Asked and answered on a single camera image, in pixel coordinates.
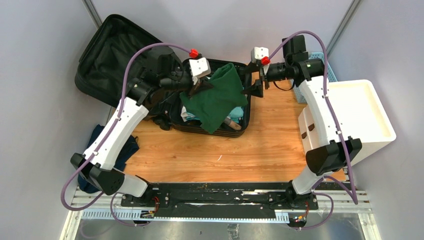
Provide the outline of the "black ribbed hard-shell suitcase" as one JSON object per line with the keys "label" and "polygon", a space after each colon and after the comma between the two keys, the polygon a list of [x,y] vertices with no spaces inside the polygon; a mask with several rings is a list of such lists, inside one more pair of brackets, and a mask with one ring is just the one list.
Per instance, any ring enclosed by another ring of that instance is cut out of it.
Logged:
{"label": "black ribbed hard-shell suitcase", "polygon": [[[83,93],[111,106],[118,107],[122,94],[124,72],[130,58],[140,49],[156,43],[162,43],[134,22],[122,15],[109,15],[84,50],[77,67],[75,85]],[[233,63],[237,73],[246,64],[220,59],[208,59],[211,75],[227,63]],[[176,77],[176,72],[188,72],[189,59],[182,61],[171,47],[160,46],[142,53],[132,64],[128,84],[133,79],[146,80],[154,84],[158,77]],[[251,75],[239,75],[243,88],[250,86]],[[181,118],[183,103],[180,93],[166,92],[158,105],[152,108],[146,120],[152,119],[161,129],[169,131],[171,126],[182,132],[209,134],[201,128],[201,121]],[[243,119],[239,121],[241,130],[234,130],[222,123],[214,133],[215,136],[240,137],[247,129],[251,113],[251,97],[246,96],[248,104],[243,108]]]}

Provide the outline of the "dark green garment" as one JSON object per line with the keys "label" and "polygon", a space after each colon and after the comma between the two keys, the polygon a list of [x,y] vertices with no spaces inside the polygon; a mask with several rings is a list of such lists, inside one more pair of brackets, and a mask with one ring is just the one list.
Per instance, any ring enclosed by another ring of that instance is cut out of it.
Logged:
{"label": "dark green garment", "polygon": [[199,118],[200,127],[209,134],[219,129],[236,107],[248,104],[237,69],[229,62],[214,71],[208,82],[213,86],[193,96],[181,92],[179,98],[186,110]]}

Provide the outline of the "light blue plastic basket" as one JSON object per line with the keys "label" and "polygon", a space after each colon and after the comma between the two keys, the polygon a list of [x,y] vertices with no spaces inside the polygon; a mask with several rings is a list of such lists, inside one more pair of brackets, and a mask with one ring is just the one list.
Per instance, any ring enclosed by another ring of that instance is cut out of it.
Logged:
{"label": "light blue plastic basket", "polygon": [[[306,53],[308,56],[309,63],[312,63],[312,68],[316,69],[316,70],[315,69],[310,70],[309,75],[312,78],[315,78],[315,77],[322,78],[324,74],[324,67],[322,66],[321,68],[319,68],[319,66],[320,66],[320,63],[322,64],[325,60],[324,54],[322,52],[312,52],[312,53],[305,52],[305,54]],[[330,83],[334,83],[338,81],[329,63],[327,64],[327,79]],[[297,102],[300,104],[306,104],[307,101],[305,97],[303,96],[303,94],[301,93],[300,88],[295,84],[295,81],[293,79],[290,79],[289,81],[293,86],[293,91],[294,91],[294,95]]]}

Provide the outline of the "white three-drawer storage unit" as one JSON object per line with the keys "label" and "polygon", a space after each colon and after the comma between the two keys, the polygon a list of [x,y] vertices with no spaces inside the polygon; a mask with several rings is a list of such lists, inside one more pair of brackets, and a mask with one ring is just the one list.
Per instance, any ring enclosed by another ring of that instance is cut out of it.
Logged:
{"label": "white three-drawer storage unit", "polygon": [[396,139],[396,133],[373,84],[366,79],[328,82],[324,92],[322,77],[299,86],[307,105],[298,117],[304,152],[338,142],[336,124],[324,96],[339,122],[343,138],[360,139],[362,148],[351,158],[355,165]]}

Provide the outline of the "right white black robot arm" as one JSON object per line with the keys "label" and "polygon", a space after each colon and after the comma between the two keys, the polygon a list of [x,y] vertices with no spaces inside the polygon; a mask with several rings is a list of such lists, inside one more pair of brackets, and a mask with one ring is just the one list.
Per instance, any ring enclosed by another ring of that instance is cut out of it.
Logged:
{"label": "right white black robot arm", "polygon": [[312,198],[316,187],[332,174],[347,168],[350,188],[338,180],[337,183],[358,204],[357,191],[352,174],[352,160],[362,149],[359,138],[344,132],[330,98],[329,56],[319,36],[307,30],[293,33],[269,52],[266,47],[254,47],[246,74],[258,73],[254,84],[242,91],[243,94],[262,98],[263,91],[271,82],[292,80],[307,102],[311,122],[306,132],[316,132],[316,146],[305,153],[306,167],[288,183],[284,200],[292,209],[298,209]]}

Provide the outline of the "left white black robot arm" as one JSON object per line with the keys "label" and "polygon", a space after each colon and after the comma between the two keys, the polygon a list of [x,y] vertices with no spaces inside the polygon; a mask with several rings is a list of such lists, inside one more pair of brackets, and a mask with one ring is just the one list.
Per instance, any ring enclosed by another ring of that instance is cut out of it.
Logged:
{"label": "left white black robot arm", "polygon": [[[129,85],[130,69],[136,58],[158,47],[174,47],[188,53],[190,57],[188,79],[186,81],[160,79],[157,84],[135,81]],[[139,122],[148,116],[152,107],[159,103],[152,99],[154,94],[192,90],[211,71],[207,58],[194,48],[187,49],[172,43],[154,43],[138,50],[126,65],[117,110],[97,139],[82,154],[73,154],[70,163],[75,167],[75,172],[69,180],[72,181],[76,176],[81,176],[97,187],[102,194],[132,195],[140,206],[149,206],[153,201],[153,193],[148,189],[151,185],[141,177],[126,174],[115,168],[119,152]]]}

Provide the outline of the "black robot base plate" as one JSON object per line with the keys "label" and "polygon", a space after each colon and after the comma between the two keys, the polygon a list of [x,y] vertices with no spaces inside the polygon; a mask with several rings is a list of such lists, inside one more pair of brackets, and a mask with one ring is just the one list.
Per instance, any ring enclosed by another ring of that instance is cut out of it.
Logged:
{"label": "black robot base plate", "polygon": [[276,210],[318,210],[316,196],[289,197],[288,182],[154,183],[142,197],[125,194],[122,207],[153,208],[156,217],[271,220]]}

